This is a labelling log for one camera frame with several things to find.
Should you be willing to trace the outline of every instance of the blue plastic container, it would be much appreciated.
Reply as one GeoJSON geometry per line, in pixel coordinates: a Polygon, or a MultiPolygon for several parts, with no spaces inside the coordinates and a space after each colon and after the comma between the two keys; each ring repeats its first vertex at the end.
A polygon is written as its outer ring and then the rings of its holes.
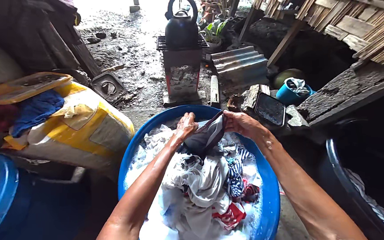
{"type": "Polygon", "coordinates": [[[0,155],[0,240],[72,240],[89,200],[83,184],[43,181],[0,155]]]}
{"type": "Polygon", "coordinates": [[[286,106],[300,103],[301,101],[304,101],[308,96],[316,93],[314,90],[312,90],[311,87],[309,87],[309,85],[305,84],[305,87],[309,90],[309,95],[300,96],[297,93],[295,93],[293,90],[291,90],[287,86],[287,83],[284,83],[276,93],[276,98],[286,106]]]}
{"type": "MultiPolygon", "coordinates": [[[[160,127],[161,124],[169,120],[183,116],[186,112],[195,113],[196,119],[211,119],[219,111],[220,109],[210,106],[184,105],[167,109],[147,121],[139,131],[137,131],[122,158],[120,175],[118,178],[118,198],[121,199],[125,193],[125,175],[127,174],[128,167],[133,159],[134,152],[146,133],[149,133],[153,128],[160,127]]],[[[253,153],[256,157],[257,167],[263,180],[263,186],[261,188],[263,191],[263,198],[260,199],[260,201],[263,201],[262,217],[260,219],[259,227],[255,229],[254,236],[256,239],[275,239],[278,221],[280,220],[280,189],[278,187],[278,180],[257,145],[248,138],[241,135],[239,137],[247,150],[253,153]]]]}

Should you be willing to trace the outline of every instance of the black kettle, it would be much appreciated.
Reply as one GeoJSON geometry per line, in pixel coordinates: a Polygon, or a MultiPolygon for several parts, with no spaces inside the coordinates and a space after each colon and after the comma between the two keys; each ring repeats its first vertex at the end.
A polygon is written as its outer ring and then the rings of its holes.
{"type": "Polygon", "coordinates": [[[189,16],[184,10],[173,15],[174,0],[168,2],[168,11],[165,17],[168,20],[166,26],[166,44],[169,50],[182,50],[198,46],[198,26],[196,19],[198,9],[193,0],[188,0],[192,6],[193,16],[189,16]]]}

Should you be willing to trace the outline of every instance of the stove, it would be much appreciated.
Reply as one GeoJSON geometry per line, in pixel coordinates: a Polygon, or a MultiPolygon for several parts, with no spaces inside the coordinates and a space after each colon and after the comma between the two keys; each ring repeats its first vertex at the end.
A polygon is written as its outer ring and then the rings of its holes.
{"type": "Polygon", "coordinates": [[[168,97],[179,99],[198,95],[202,49],[206,47],[208,44],[200,34],[196,46],[180,49],[169,49],[165,36],[157,38],[157,50],[163,52],[168,97]]]}

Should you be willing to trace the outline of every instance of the corrugated metal sheet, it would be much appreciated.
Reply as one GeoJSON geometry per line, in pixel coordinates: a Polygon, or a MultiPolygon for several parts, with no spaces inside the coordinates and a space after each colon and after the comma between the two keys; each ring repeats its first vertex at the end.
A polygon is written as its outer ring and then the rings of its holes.
{"type": "Polygon", "coordinates": [[[219,52],[211,55],[219,77],[234,82],[254,82],[266,79],[268,60],[254,46],[219,52]]]}

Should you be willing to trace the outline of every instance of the yellow and white sack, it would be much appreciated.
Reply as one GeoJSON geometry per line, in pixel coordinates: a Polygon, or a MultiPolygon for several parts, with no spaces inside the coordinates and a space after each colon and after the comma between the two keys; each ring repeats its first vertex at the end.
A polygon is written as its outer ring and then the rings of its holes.
{"type": "Polygon", "coordinates": [[[63,107],[22,137],[6,137],[10,148],[26,158],[97,169],[114,177],[134,136],[133,123],[79,83],[69,81],[53,90],[64,97],[63,107]]]}

